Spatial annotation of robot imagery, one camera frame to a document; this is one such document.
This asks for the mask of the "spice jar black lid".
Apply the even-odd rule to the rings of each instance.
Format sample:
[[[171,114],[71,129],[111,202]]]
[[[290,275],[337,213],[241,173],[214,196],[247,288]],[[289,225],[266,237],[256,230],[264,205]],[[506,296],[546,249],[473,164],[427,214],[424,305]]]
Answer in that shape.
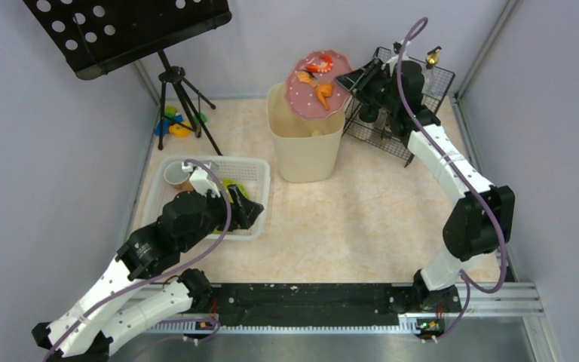
[[[358,112],[358,118],[367,124],[376,122],[380,108],[370,104],[363,104]]]

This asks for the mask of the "green dotted plate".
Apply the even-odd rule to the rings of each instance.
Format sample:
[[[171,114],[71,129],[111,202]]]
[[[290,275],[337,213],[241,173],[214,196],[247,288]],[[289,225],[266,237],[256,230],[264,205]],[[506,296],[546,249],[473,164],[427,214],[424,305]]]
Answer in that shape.
[[[241,184],[236,182],[223,183],[231,208],[231,222],[228,230],[234,232],[236,230],[250,229],[255,223],[253,216],[253,203],[247,197],[247,193],[243,192]],[[213,211],[218,212],[218,219],[213,233],[220,233],[225,227],[226,208],[225,202],[221,198],[214,198],[212,203]]]

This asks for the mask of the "black wire rack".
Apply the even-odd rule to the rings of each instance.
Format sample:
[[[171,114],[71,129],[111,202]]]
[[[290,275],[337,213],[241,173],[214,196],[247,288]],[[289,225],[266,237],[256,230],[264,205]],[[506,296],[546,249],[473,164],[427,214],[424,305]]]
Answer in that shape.
[[[393,50],[378,47],[372,59],[385,62],[393,54]],[[357,93],[352,94],[352,99],[345,110],[344,133],[402,158],[406,164],[410,164],[414,158],[414,154],[408,147],[411,136],[414,134],[418,136],[425,126],[441,125],[437,113],[455,79],[454,72],[437,66],[434,70],[435,94],[433,96],[423,94],[424,61],[410,57],[410,60],[403,61],[400,69],[396,65],[393,72],[388,66],[383,68],[391,77],[394,90],[398,91],[400,110],[387,112],[380,109],[376,122],[372,124],[364,123],[358,118],[358,112],[363,103],[357,99]]]

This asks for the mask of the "white plastic basket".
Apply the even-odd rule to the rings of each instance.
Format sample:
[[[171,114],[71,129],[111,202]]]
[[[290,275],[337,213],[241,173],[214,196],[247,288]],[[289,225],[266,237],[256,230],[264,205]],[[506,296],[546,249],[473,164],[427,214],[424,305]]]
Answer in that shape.
[[[172,163],[181,163],[186,155],[166,157],[155,171],[152,183],[146,193],[138,227],[155,222],[161,215],[163,206],[172,201],[177,190],[170,186],[164,177],[166,168]],[[217,165],[216,175],[221,179],[229,179],[244,187],[244,194],[264,207],[250,229],[235,230],[225,236],[227,241],[253,241],[263,232],[268,215],[268,201],[271,189],[271,174],[269,163],[261,158],[246,158],[233,156],[195,155],[193,159]]]

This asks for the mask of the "clear bottle gold pump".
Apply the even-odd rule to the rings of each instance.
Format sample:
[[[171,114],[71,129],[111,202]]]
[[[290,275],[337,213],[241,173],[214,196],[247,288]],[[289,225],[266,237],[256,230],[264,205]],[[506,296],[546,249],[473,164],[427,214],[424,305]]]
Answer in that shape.
[[[436,46],[432,50],[427,52],[425,57],[424,66],[422,69],[422,75],[424,76],[424,85],[422,88],[422,93],[428,96],[433,96],[435,94],[433,86],[435,83],[434,70],[437,67],[440,56],[439,53],[442,50],[441,46]]]

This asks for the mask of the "pink floral mug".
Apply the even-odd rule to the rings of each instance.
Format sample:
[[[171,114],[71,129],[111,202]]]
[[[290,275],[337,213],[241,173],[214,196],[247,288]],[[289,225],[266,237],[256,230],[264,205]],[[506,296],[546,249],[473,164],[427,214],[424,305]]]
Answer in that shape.
[[[190,181],[193,171],[193,167],[184,165],[182,161],[175,161],[166,166],[164,180],[179,192],[190,192],[194,190]]]

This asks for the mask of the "pink dotted plate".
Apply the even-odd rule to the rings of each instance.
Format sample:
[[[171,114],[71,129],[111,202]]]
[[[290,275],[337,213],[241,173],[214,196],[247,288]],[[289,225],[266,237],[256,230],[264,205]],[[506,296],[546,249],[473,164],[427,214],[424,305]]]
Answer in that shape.
[[[328,54],[333,59],[333,68],[326,74],[312,73],[318,84],[333,83],[332,96],[327,99],[330,110],[326,111],[319,100],[315,97],[314,88],[301,83],[295,76],[295,72],[305,70],[305,66],[317,62],[321,54]],[[352,67],[348,58],[334,50],[312,51],[300,58],[289,72],[284,82],[284,99],[290,110],[306,119],[328,118],[342,110],[348,103],[350,93],[335,82],[335,77],[351,72]]]

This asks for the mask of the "cream plastic waste bin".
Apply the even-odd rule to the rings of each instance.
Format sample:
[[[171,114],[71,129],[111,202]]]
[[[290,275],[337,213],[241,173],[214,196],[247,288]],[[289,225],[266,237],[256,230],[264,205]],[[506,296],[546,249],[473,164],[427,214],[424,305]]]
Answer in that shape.
[[[278,172],[289,183],[325,180],[335,169],[345,113],[340,110],[328,118],[303,118],[290,110],[284,90],[284,83],[279,83],[267,95],[268,126]],[[314,130],[321,130],[323,136],[311,137]]]

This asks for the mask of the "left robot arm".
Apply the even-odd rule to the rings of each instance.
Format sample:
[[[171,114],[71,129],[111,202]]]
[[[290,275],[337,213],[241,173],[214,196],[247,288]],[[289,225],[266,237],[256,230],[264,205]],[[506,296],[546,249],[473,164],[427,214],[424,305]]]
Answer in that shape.
[[[180,192],[164,205],[154,223],[130,235],[103,275],[70,311],[33,328],[37,345],[48,350],[45,359],[107,361],[163,319],[206,305],[210,282],[202,271],[187,268],[164,290],[123,307],[209,234],[217,229],[250,229],[264,209],[236,185],[228,186],[226,196]]]

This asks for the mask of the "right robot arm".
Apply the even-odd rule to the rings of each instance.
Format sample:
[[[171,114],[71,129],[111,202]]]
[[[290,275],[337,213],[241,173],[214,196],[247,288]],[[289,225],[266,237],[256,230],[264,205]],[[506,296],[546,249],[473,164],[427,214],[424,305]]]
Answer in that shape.
[[[422,310],[440,304],[463,278],[467,264],[496,250],[507,253],[516,197],[508,186],[495,186],[449,140],[435,112],[424,103],[427,84],[421,65],[380,59],[336,77],[359,102],[366,123],[380,114],[394,136],[433,174],[453,205],[442,230],[443,247],[414,275],[412,304]]]

